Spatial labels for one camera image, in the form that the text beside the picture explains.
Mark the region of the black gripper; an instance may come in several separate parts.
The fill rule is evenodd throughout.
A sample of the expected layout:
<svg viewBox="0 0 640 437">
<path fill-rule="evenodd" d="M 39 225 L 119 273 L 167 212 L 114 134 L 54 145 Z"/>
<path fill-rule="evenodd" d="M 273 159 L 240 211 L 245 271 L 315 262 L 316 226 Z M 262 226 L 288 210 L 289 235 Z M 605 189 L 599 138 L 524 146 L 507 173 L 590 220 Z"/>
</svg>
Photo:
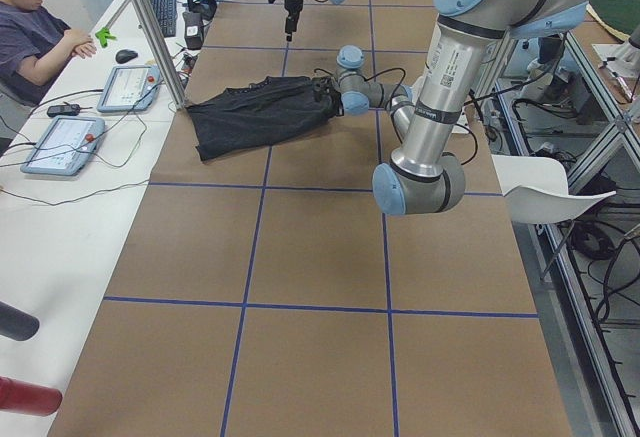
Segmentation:
<svg viewBox="0 0 640 437">
<path fill-rule="evenodd" d="M 288 13 L 285 19 L 285 36 L 287 41 L 293 39 L 294 33 L 297 31 L 298 18 L 303 10 L 304 0 L 284 0 L 284 8 Z"/>
<path fill-rule="evenodd" d="M 334 87 L 333 79 L 328 76 L 312 78 L 312 93 L 315 102 L 321 102 L 324 99 L 328 99 L 331 103 L 341 102 L 341 94 Z"/>
</svg>

